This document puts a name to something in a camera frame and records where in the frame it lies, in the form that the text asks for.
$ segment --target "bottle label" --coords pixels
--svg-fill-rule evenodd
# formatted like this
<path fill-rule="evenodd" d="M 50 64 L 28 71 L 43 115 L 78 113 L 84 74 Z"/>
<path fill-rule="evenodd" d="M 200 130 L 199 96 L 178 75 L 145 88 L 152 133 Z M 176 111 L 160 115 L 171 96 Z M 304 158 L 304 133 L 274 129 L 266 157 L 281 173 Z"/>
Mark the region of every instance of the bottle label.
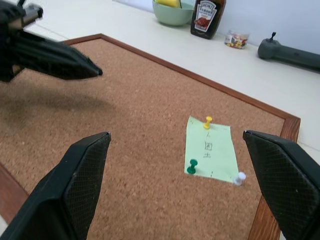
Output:
<path fill-rule="evenodd" d="M 216 13 L 217 5 L 208 0 L 201 1 L 197 6 L 194 28 L 206 33 Z"/>

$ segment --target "heinz ketchup bottle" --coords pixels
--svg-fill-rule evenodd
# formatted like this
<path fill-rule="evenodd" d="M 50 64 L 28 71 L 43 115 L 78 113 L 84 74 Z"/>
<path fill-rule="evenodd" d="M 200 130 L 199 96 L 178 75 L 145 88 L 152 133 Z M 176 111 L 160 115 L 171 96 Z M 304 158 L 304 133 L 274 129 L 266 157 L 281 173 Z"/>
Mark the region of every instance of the heinz ketchup bottle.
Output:
<path fill-rule="evenodd" d="M 215 35 L 227 0 L 196 0 L 191 34 L 205 39 L 212 39 Z"/>

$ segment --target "cork surface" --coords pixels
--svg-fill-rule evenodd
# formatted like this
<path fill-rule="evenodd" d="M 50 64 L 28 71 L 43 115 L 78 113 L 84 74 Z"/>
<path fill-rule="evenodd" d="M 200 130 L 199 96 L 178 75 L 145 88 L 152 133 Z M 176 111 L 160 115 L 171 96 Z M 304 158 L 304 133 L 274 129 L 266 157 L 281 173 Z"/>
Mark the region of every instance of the cork surface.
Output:
<path fill-rule="evenodd" d="M 0 85 L 0 162 L 30 193 L 72 143 L 108 131 L 89 240 L 247 240 L 261 192 L 242 134 L 284 120 L 102 39 L 75 47 L 104 75 Z M 189 116 L 231 126 L 243 186 L 184 173 Z"/>

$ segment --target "sticky note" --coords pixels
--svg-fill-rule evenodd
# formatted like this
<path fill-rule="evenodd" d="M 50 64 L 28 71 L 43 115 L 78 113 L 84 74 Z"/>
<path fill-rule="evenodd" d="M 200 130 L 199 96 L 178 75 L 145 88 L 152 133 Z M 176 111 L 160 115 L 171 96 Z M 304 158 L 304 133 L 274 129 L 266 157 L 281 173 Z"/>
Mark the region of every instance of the sticky note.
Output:
<path fill-rule="evenodd" d="M 230 126 L 204 123 L 190 116 L 186 127 L 184 172 L 188 174 L 190 160 L 197 160 L 195 176 L 233 183 L 238 164 Z"/>

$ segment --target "green bowl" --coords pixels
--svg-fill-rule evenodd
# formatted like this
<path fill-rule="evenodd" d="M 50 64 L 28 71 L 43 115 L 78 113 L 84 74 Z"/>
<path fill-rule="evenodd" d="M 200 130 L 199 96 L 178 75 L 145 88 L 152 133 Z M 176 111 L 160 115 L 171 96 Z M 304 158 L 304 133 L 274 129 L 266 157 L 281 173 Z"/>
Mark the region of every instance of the green bowl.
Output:
<path fill-rule="evenodd" d="M 181 3 L 181 8 L 158 4 L 152 0 L 153 12 L 160 23 L 171 26 L 182 26 L 191 21 L 194 6 Z"/>

